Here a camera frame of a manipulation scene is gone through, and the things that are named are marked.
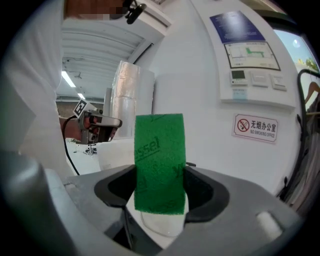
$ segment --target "green plant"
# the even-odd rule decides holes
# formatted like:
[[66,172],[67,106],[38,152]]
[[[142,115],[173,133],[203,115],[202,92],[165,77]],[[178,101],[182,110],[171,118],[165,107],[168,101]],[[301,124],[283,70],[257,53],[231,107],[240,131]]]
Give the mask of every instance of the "green plant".
[[312,58],[308,58],[305,61],[305,64],[306,64],[307,67],[312,68],[313,70],[315,70],[315,71],[317,71],[319,73],[319,68],[318,68],[316,62]]
[[302,64],[302,65],[305,65],[304,61],[302,59],[300,59],[300,58],[298,58],[298,63]]

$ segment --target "green scouring pad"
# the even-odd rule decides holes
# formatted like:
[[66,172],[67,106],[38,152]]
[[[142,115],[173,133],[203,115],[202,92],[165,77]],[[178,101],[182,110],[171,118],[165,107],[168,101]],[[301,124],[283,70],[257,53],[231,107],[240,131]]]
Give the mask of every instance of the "green scouring pad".
[[182,114],[136,117],[134,163],[135,209],[152,214],[184,214],[186,146]]

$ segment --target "light switch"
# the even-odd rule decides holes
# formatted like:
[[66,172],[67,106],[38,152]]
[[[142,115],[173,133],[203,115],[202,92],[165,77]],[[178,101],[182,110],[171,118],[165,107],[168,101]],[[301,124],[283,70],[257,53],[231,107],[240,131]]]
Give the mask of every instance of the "light switch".
[[284,78],[280,75],[273,75],[271,74],[271,81],[273,89],[280,90],[280,91],[287,91],[287,88],[284,83]]
[[251,83],[253,86],[258,87],[269,87],[268,76],[265,72],[259,70],[250,71],[251,74]]

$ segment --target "no smoking sign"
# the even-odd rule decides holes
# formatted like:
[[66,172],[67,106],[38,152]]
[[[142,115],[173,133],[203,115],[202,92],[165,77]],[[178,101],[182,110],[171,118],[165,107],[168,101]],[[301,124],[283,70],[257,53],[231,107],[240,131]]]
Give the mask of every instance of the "no smoking sign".
[[276,143],[278,121],[271,118],[236,114],[232,135],[255,141]]
[[246,132],[250,128],[250,123],[247,119],[241,119],[238,121],[237,126],[240,132]]

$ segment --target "ceiling light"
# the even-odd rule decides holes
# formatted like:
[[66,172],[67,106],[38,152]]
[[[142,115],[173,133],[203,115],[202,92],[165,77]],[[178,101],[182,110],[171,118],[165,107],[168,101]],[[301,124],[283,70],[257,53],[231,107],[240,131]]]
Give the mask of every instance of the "ceiling light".
[[85,100],[86,98],[82,95],[82,93],[78,93],[79,97],[83,100]]
[[68,76],[66,71],[61,72],[62,77],[64,80],[71,86],[71,87],[76,87],[75,84],[71,81],[70,77]]

